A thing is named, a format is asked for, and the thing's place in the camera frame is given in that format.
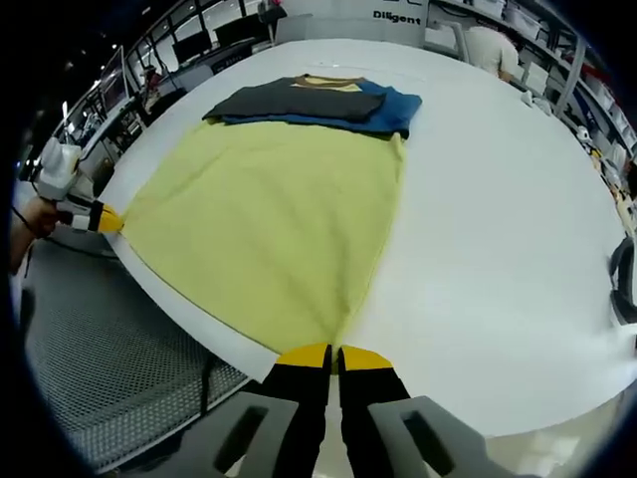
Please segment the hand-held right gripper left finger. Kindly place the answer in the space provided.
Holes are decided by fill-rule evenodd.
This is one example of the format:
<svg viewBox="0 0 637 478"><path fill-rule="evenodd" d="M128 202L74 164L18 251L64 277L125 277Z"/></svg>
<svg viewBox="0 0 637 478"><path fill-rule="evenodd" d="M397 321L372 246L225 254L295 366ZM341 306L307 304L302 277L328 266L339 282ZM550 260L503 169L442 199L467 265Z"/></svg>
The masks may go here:
<svg viewBox="0 0 637 478"><path fill-rule="evenodd" d="M332 346L282 354L258 386L198 423L203 436L181 449L183 477L310 477L324 438Z"/></svg>

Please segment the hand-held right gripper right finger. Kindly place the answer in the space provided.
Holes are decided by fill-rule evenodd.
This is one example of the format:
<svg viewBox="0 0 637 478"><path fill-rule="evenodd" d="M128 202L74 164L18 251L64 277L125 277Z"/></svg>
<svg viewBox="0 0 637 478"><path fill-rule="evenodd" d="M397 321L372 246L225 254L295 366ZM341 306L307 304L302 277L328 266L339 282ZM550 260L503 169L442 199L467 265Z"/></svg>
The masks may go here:
<svg viewBox="0 0 637 478"><path fill-rule="evenodd" d="M356 477L499 477L484 437L427 396L410 396L392 363L339 349L341 434Z"/></svg>

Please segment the person's left hand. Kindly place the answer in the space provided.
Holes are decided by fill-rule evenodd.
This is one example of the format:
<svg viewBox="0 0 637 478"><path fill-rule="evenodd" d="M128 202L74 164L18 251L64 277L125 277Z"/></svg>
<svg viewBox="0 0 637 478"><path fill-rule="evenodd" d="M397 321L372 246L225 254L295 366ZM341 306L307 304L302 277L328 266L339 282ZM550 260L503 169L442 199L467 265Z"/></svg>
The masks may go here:
<svg viewBox="0 0 637 478"><path fill-rule="evenodd" d="M27 232L36 239L49 236L64 221L64 214L57 209L56 204L39 196L31 198L20 214Z"/></svg>

